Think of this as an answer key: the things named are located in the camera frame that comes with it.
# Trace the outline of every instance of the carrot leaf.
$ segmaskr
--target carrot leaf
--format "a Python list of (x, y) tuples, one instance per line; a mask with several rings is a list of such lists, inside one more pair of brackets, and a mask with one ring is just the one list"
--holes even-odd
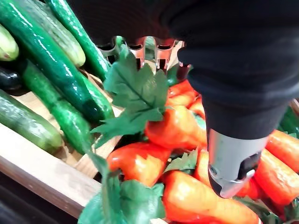
[(289, 205), (285, 206), (285, 218), (288, 222), (299, 221), (299, 197), (296, 197)]
[(261, 219), (263, 224), (283, 224), (283, 221), (277, 215), (267, 210), (266, 208), (256, 204), (255, 202), (249, 202), (239, 197), (233, 197), (233, 199), (241, 202), (242, 204), (253, 210)]
[(176, 158), (168, 164), (164, 173), (170, 170), (194, 170), (197, 162), (197, 154), (197, 150), (193, 150), (189, 155), (184, 153), (181, 158)]
[(162, 119), (162, 113), (158, 108), (143, 112), (129, 112), (125, 110), (119, 117), (106, 119), (102, 125), (91, 130), (91, 133), (102, 133), (95, 144), (95, 148), (102, 146), (115, 136), (135, 134), (143, 131), (147, 120), (159, 121)]
[(117, 135), (135, 134), (145, 129), (147, 121), (163, 119), (167, 98), (167, 80), (162, 71), (154, 74), (148, 64), (137, 70), (136, 58), (125, 46), (114, 62), (104, 88), (113, 93), (113, 104), (125, 108), (117, 118), (103, 120), (91, 133), (102, 133), (95, 147)]
[(197, 115), (196, 113), (192, 112), (192, 114), (195, 117), (195, 120), (196, 120), (197, 124), (199, 125), (199, 127), (201, 129), (206, 130), (206, 121), (203, 120), (202, 117)]

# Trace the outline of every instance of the green cucumber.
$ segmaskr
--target green cucumber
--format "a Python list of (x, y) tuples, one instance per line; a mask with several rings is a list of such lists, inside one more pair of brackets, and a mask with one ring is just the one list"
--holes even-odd
[(93, 74), (104, 81), (110, 68), (110, 63), (89, 38), (83, 26), (65, 0), (45, 0), (58, 20), (66, 27), (80, 43), (86, 55), (86, 62), (93, 70)]
[(55, 117), (67, 141), (80, 154), (91, 149), (90, 126), (69, 102), (57, 92), (50, 81), (30, 61), (20, 72), (25, 85), (33, 91)]
[(0, 24), (0, 61), (12, 61), (19, 55), (19, 47), (10, 33)]
[[(16, 37), (24, 51), (65, 98), (91, 122), (106, 119), (105, 113), (88, 92), (82, 74), (18, 0), (0, 1), (0, 22)], [(112, 111), (103, 96), (102, 104)]]
[(40, 115), (0, 90), (0, 123), (54, 154), (62, 146), (58, 130)]
[(50, 34), (77, 67), (85, 63), (85, 54), (80, 44), (46, 4), (36, 0), (22, 0), (19, 3)]

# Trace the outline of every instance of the artificial carrot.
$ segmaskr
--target artificial carrot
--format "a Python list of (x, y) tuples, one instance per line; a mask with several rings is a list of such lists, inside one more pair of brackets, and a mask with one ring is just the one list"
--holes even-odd
[(195, 101), (195, 98), (195, 91), (187, 91), (172, 98), (168, 98), (166, 105), (183, 105), (188, 108)]
[(182, 94), (184, 92), (193, 91), (193, 90), (194, 89), (190, 85), (189, 81), (185, 80), (185, 81), (183, 81), (183, 82), (181, 82), (179, 84), (176, 84), (176, 85), (173, 85), (172, 87), (170, 87), (168, 89), (168, 96), (171, 98), (171, 97), (180, 95), (180, 94)]
[(145, 134), (151, 142), (166, 148), (195, 149), (206, 147), (206, 130), (196, 122), (191, 111), (181, 105), (174, 105), (164, 112), (162, 121), (150, 121)]
[(275, 130), (269, 135), (266, 149), (296, 173), (299, 173), (299, 140)]
[[(198, 153), (197, 165), (193, 176), (204, 183), (205, 185), (212, 188), (209, 176), (208, 176), (208, 164), (209, 164), (209, 153), (207, 151), (201, 151)], [(257, 184), (257, 182), (251, 178), (244, 187), (236, 194), (238, 197), (248, 196), (252, 200), (257, 200), (266, 197), (264, 191)]]
[(196, 99), (196, 101), (190, 106), (189, 110), (201, 116), (202, 119), (206, 119), (205, 110), (204, 110), (204, 106), (202, 105), (201, 97)]
[(109, 169), (121, 169), (125, 180), (137, 180), (152, 187), (165, 169), (171, 150), (153, 143), (136, 142), (113, 151), (107, 158)]
[(254, 178), (278, 205), (288, 205), (299, 196), (299, 175), (267, 149), (262, 151)]
[(223, 224), (258, 224), (257, 214), (233, 199), (218, 197), (212, 189), (180, 171), (162, 176), (166, 218), (177, 222), (209, 221)]

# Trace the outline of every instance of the dark cucumber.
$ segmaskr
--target dark cucumber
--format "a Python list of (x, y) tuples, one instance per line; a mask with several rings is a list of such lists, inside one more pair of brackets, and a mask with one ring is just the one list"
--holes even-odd
[(45, 2), (64, 27), (77, 39), (85, 53), (86, 62), (90, 64), (94, 75), (104, 81), (105, 74), (110, 68), (110, 63), (89, 38), (70, 6), (65, 0), (45, 0)]
[[(43, 74), (86, 119), (91, 122), (106, 119), (102, 108), (88, 92), (82, 74), (17, 0), (0, 0), (0, 23), (16, 37)], [(103, 104), (112, 110), (107, 100)]]
[(25, 85), (46, 105), (71, 146), (80, 154), (85, 154), (84, 151), (91, 148), (89, 124), (33, 63), (28, 60), (26, 63), (27, 66), (20, 72)]
[(0, 67), (0, 89), (17, 90), (22, 87), (22, 78), (18, 73)]
[(58, 130), (40, 115), (0, 90), (0, 123), (44, 151), (54, 154), (62, 145)]

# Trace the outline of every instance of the plastic vegetable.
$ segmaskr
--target plastic vegetable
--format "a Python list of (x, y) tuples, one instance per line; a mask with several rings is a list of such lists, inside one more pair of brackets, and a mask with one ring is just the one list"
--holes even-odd
[[(201, 151), (198, 154), (197, 166), (193, 176), (204, 183), (205, 185), (211, 187), (209, 176), (208, 176), (208, 164), (209, 164), (209, 152)], [(265, 197), (264, 191), (257, 184), (257, 182), (251, 178), (245, 186), (236, 194), (238, 197), (248, 196), (252, 200), (257, 200)]]
[(195, 98), (195, 91), (187, 91), (167, 99), (166, 105), (183, 105), (185, 107), (189, 107), (194, 102)]
[(299, 196), (299, 175), (266, 149), (262, 151), (254, 178), (279, 205), (288, 205)]
[(19, 47), (10, 33), (0, 24), (0, 61), (12, 61), (19, 55)]
[(85, 63), (85, 54), (75, 37), (55, 18), (50, 8), (37, 0), (19, 1), (53, 40), (62, 48), (71, 61), (80, 67)]
[(173, 85), (172, 87), (170, 87), (168, 90), (168, 96), (171, 98), (171, 97), (180, 95), (184, 92), (193, 91), (193, 90), (194, 89), (190, 85), (189, 81), (185, 80), (179, 84), (176, 84), (176, 85)]
[(296, 173), (299, 173), (299, 140), (275, 130), (269, 135), (266, 149)]
[(162, 174), (171, 150), (153, 143), (137, 142), (118, 148), (107, 158), (111, 171), (121, 169), (125, 180), (152, 187)]
[(201, 97), (197, 98), (196, 101), (189, 107), (189, 110), (206, 119), (204, 106), (202, 105)]
[(166, 217), (171, 221), (220, 222), (226, 224), (258, 224), (259, 218), (245, 205), (218, 197), (212, 189), (180, 171), (162, 176), (162, 197)]
[(86, 55), (86, 62), (91, 66), (93, 74), (104, 81), (106, 79), (105, 75), (110, 68), (110, 64), (89, 38), (70, 6), (65, 0), (45, 0), (45, 2), (49, 5), (58, 20), (80, 43)]
[(0, 123), (14, 130), (46, 152), (62, 146), (58, 130), (40, 115), (0, 90)]
[(90, 127), (82, 115), (52, 86), (30, 61), (22, 71), (26, 86), (33, 91), (55, 117), (71, 146), (80, 154), (91, 148)]
[[(98, 122), (106, 118), (88, 92), (76, 66), (41, 25), (20, 7), (18, 1), (0, 1), (0, 22), (18, 39), (44, 75), (86, 119)], [(110, 106), (107, 100), (104, 104), (106, 107)]]
[(22, 86), (22, 78), (18, 73), (0, 67), (0, 89), (17, 90)]
[(150, 141), (167, 148), (195, 149), (206, 147), (206, 130), (185, 106), (172, 106), (164, 112), (162, 121), (150, 121), (145, 127)]

